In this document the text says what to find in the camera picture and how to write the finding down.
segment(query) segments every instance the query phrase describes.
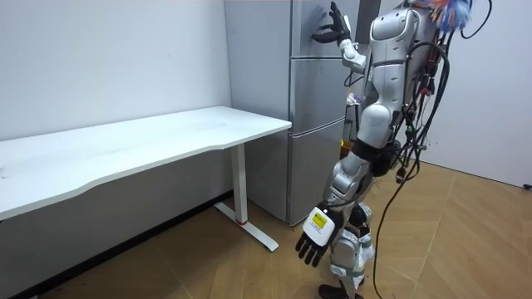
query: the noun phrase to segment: label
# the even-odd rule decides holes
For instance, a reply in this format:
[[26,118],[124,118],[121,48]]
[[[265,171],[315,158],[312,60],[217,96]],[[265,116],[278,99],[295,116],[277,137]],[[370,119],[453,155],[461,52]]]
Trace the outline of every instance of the label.
[[320,215],[319,213],[315,213],[314,217],[313,217],[313,222],[319,228],[323,228],[325,226],[325,223],[327,223],[327,220],[322,215]]

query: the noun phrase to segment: refrigerator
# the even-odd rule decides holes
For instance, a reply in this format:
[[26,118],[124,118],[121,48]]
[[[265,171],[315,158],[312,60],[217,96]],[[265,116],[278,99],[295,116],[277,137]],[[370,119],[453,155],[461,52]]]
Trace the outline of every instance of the refrigerator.
[[[358,0],[336,3],[352,35],[367,34],[357,27],[369,27],[379,2],[360,18]],[[292,122],[245,145],[248,198],[291,225],[322,200],[340,155],[349,70],[336,43],[311,38],[332,22],[329,7],[328,0],[225,1],[233,107]]]

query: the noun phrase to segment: floor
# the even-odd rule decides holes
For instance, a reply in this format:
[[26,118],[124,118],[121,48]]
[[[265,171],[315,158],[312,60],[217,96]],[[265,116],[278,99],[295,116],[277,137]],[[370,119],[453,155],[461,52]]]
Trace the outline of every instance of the floor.
[[[392,176],[366,200],[374,228],[397,187]],[[318,268],[298,260],[299,227],[249,209],[276,252],[211,208],[42,298],[312,299],[319,284],[336,283],[326,259]],[[380,244],[385,299],[532,298],[531,192],[424,164],[388,212]],[[377,298],[368,266],[360,293]]]

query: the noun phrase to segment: door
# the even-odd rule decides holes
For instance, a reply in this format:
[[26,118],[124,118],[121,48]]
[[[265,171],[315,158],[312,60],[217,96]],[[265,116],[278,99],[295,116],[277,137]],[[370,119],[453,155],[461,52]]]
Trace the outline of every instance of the door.
[[293,135],[331,124],[345,116],[349,70],[340,59],[292,59],[290,121]]
[[[359,0],[336,0],[342,15],[349,17],[351,24],[351,38],[357,27]],[[320,44],[312,39],[312,35],[322,25],[332,24],[329,17],[330,0],[305,0],[292,1],[292,53],[291,57],[301,56],[328,56],[340,57],[340,49],[336,42]]]
[[340,159],[343,120],[325,128],[290,137],[288,173],[288,221],[290,225],[305,218],[322,200],[323,189]]

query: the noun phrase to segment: desk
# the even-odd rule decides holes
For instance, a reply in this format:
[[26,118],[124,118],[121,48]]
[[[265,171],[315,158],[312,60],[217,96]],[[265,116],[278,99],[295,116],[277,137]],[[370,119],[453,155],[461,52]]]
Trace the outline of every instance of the desk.
[[218,106],[2,141],[0,220],[178,159],[231,148],[235,211],[223,203],[215,207],[273,251],[278,244],[248,222],[244,143],[290,126]]

